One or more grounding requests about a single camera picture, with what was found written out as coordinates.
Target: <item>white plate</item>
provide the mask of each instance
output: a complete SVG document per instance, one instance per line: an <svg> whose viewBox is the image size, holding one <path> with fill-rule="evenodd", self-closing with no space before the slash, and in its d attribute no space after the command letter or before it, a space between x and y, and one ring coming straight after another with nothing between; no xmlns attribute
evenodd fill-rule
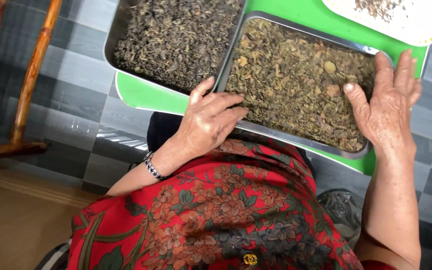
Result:
<svg viewBox="0 0 432 270"><path fill-rule="evenodd" d="M355 0L322 1L334 13L407 44L422 47L432 43L432 0L402 0L388 12L392 16L388 21L373 17L366 9L355 10Z"/></svg>

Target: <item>stainless steel tray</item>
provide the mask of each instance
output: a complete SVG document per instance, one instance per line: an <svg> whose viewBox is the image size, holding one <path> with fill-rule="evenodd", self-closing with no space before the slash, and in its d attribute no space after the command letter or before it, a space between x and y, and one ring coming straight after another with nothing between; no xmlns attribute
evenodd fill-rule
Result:
<svg viewBox="0 0 432 270"><path fill-rule="evenodd" d="M122 73L127 74L131 77L138 78L138 79L143 80L145 82L160 86L160 87L167 89L169 91L172 91L172 92L175 92L175 93L178 93L180 95L188 97L189 96L188 94L182 93L178 89L173 89L173 88L167 87L165 85L160 84L157 81L143 78L143 77L140 77L138 75L132 74L126 70L123 70L123 69L119 68L116 65L116 63L114 62L114 51L116 50L116 45L117 45L118 41L126 38L126 31L127 31L129 22L131 20L131 9L130 8L135 6L138 1L147 1L147 0L119 0L117 8L114 11L114 16L113 16L113 21L111 23L111 28L109 29L109 32L108 32L106 40L105 40L104 53L103 53L104 59L113 69L115 69L118 72L122 72ZM213 86L213 89L211 90L211 92L214 92L217 89L218 83L219 83L219 81L223 75L224 67L225 67L226 63L228 62L228 59L230 57L230 54L231 54L231 51L232 51L232 48L234 45L234 42L236 41L237 34L238 34L239 29L241 27L241 24L243 22L243 15L244 15L244 11L246 10L246 4L247 4L247 0L244 0L243 7L241 8L241 11L239 12L239 14L235 17L235 19L233 21L233 23L234 23L233 31L229 31L229 34L230 35L232 34L233 37L230 38L230 43L227 46L227 51L225 53L225 58L223 59L223 64L219 68L217 74L214 74L215 82L214 82L214 86Z"/></svg>
<svg viewBox="0 0 432 270"><path fill-rule="evenodd" d="M314 36L316 38L319 38L321 40L326 40L330 43L333 43L337 46L341 46L347 49L352 49L352 50L356 50L359 52L364 52L367 54L371 54L371 55L375 55L377 52L379 52L379 50L373 48L373 47L368 47L368 46L364 46L361 45L359 43L355 43L346 39L342 39L339 38L337 36L331 35L331 34L327 34L306 26L303 26L301 24L292 22L292 21L288 21L285 20L281 17L278 16L274 16L271 14L268 14L266 12L262 12L262 11L252 11L246 15L244 15L244 20L240 26L240 31L237 35L237 41L234 44L234 47L238 46L239 40L241 38L241 34L242 34L242 30L244 27L244 24L254 18L261 18L261 19L265 19L268 21L271 21L273 23L285 26L287 28L291 28L294 29L295 31L299 31L301 33L305 33L308 34L310 36ZM234 57L234 52L231 52L231 56L229 57L225 70L223 72L223 77L221 78L221 81L219 83L217 92L224 92L225 88L226 88L226 83L228 82L228 78L230 76L231 73L231 67L233 64L233 57ZM306 139L303 137L299 137L296 135L292 135L286 132L281 132L278 130L274 130L262 125L258 125L258 124L254 124L254 123L250 123L248 121L244 121L241 120L237 123L237 126L240 129L244 129L250 132L254 132L263 136L267 136L276 140L281 140L284 141L286 143L301 147L301 146L307 146L307 147L311 147L317 150L321 150L324 151L326 153L330 153L330 154L334 154L334 155L338 155L347 159L360 159L363 156L365 156L367 153L369 153L369 151L371 150L371 148L373 147L371 145L371 143L366 139L366 144L364 145L363 149L356 152L356 153L350 153L350 152L346 152L343 150L340 150L336 147L333 146L329 146L327 144L323 144L314 140L310 140L310 139Z"/></svg>

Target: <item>wooden chair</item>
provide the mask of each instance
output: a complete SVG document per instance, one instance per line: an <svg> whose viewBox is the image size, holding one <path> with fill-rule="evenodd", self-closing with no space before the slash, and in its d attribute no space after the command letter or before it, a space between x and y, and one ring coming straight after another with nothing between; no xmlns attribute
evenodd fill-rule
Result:
<svg viewBox="0 0 432 270"><path fill-rule="evenodd" d="M0 0L0 22L6 7L7 0ZM25 132L26 118L31 105L31 95L36 83L36 78L43 62L44 55L51 40L54 24L58 18L62 0L51 0L47 10L46 19L43 28L39 34L33 56L29 61L28 70L24 78L24 83L19 97L18 109L14 120L14 127L10 135L9 144L0 144L0 158L15 155L39 154L46 150L46 144L43 142L23 142Z"/></svg>

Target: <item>hand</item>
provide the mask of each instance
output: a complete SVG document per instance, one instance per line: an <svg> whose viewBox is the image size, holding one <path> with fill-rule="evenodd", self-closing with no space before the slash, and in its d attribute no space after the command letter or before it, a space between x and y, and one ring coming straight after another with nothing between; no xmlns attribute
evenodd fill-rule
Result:
<svg viewBox="0 0 432 270"><path fill-rule="evenodd" d="M187 161L220 146L236 123L248 113L245 107L228 108L242 102L243 95L224 92L203 97L214 83L214 77L210 77L191 91L181 125L171 138L181 145Z"/></svg>
<svg viewBox="0 0 432 270"><path fill-rule="evenodd" d="M373 144L376 156L402 154L414 159L416 155L410 128L411 107L418 101L422 89L421 81L414 78L416 62L411 50L405 50L394 71L384 53L378 52L374 91L369 103L359 85L344 85L356 124Z"/></svg>

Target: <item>metal watch band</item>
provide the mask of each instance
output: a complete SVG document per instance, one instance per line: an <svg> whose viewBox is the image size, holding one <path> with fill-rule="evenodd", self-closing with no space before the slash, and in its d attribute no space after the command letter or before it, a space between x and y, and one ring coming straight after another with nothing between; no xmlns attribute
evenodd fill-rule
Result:
<svg viewBox="0 0 432 270"><path fill-rule="evenodd" d="M167 176L161 175L154 167L153 163L151 163L151 158L153 158L153 152L149 152L144 157L144 165L148 169L148 171L156 178L158 181L163 181L167 178Z"/></svg>

